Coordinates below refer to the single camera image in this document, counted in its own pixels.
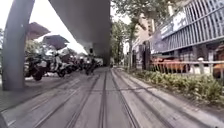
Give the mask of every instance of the building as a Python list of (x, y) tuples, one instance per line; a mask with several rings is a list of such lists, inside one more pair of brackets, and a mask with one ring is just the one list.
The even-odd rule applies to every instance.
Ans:
[(213, 60), (224, 41), (224, 1), (192, 0), (159, 26), (150, 39), (152, 54), (193, 61)]
[(145, 26), (145, 30), (141, 28), (141, 26), (137, 25), (137, 33), (135, 36), (137, 37), (136, 40), (133, 42), (133, 54), (136, 56), (136, 63), (137, 66), (141, 66), (142, 63), (142, 50), (143, 50), (143, 43), (148, 41), (150, 36), (155, 31), (155, 25), (153, 19), (146, 19), (144, 15), (140, 16), (139, 19), (140, 23)]

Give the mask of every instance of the fence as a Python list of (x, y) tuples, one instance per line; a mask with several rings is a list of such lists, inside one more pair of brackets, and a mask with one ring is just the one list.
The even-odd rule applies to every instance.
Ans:
[(195, 61), (195, 62), (154, 62), (150, 71), (175, 73), (185, 77), (211, 75), (224, 85), (224, 61)]

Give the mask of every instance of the ceiling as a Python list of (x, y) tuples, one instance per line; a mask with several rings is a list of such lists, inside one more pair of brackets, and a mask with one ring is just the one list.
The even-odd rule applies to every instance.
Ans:
[(49, 1), (78, 43), (92, 47), (99, 56), (109, 56), (110, 0)]

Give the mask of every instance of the signboard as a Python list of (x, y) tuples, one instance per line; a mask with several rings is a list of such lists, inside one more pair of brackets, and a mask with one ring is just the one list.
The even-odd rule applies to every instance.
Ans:
[(184, 10), (178, 12), (175, 14), (169, 23), (167, 23), (166, 26), (164, 26), (160, 32), (161, 32), (161, 38), (165, 38), (171, 33), (178, 31), (180, 28), (186, 26), (188, 24), (187, 21), (187, 15)]

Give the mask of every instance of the hedge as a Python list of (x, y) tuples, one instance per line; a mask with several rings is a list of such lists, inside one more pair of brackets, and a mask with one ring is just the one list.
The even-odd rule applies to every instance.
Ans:
[(130, 70), (129, 73), (146, 82), (181, 93), (187, 98), (224, 105), (223, 87), (212, 76), (190, 77), (143, 70)]

